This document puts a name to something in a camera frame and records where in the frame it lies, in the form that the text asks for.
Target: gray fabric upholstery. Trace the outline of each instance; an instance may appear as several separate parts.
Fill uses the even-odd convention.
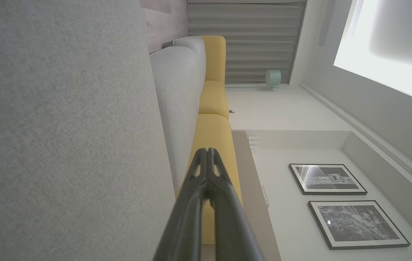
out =
[[[173,46],[184,46],[192,49],[196,53],[196,64],[198,68],[198,85],[203,90],[206,78],[206,48],[201,36],[187,36],[173,41]]]
[[[0,0],[0,260],[151,260],[174,203],[138,0]]]
[[[175,189],[182,185],[190,158],[199,97],[196,53],[187,47],[171,46],[150,55],[158,93],[164,136]]]

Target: wooden panel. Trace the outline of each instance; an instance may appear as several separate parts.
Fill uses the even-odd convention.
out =
[[[243,209],[266,261],[281,261],[246,132],[232,132]]]
[[[188,35],[186,0],[140,0],[149,53]]]
[[[171,0],[140,0],[140,6],[163,13],[171,13]]]

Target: white wall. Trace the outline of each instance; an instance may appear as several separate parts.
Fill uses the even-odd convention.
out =
[[[412,177],[394,167],[388,158],[379,157],[375,147],[351,133],[341,151],[354,162],[364,175],[382,192],[388,201],[412,226]]]
[[[410,261],[412,228],[347,156],[339,150],[253,150],[261,185],[269,199],[269,216],[282,260]],[[368,191],[363,196],[303,195],[288,165],[295,162],[342,163]],[[309,200],[376,200],[410,241],[408,248],[329,250],[309,211]]]
[[[333,66],[350,6],[351,1],[336,1],[325,46],[313,45],[302,83],[412,160],[412,97]]]
[[[299,87],[227,89],[233,129],[344,131],[350,126]]]
[[[306,67],[311,57],[312,47],[317,43],[317,37],[321,27],[322,15],[321,10],[325,9],[326,0],[308,0],[306,2],[306,10],[302,21],[301,33],[299,36],[296,56],[293,62],[292,75],[290,77],[290,85],[297,86],[301,82]]]

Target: black and white photograph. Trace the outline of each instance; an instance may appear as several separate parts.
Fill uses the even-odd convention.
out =
[[[329,248],[399,248],[410,244],[375,200],[309,201]]]
[[[366,195],[367,191],[345,165],[290,164],[304,195]]]

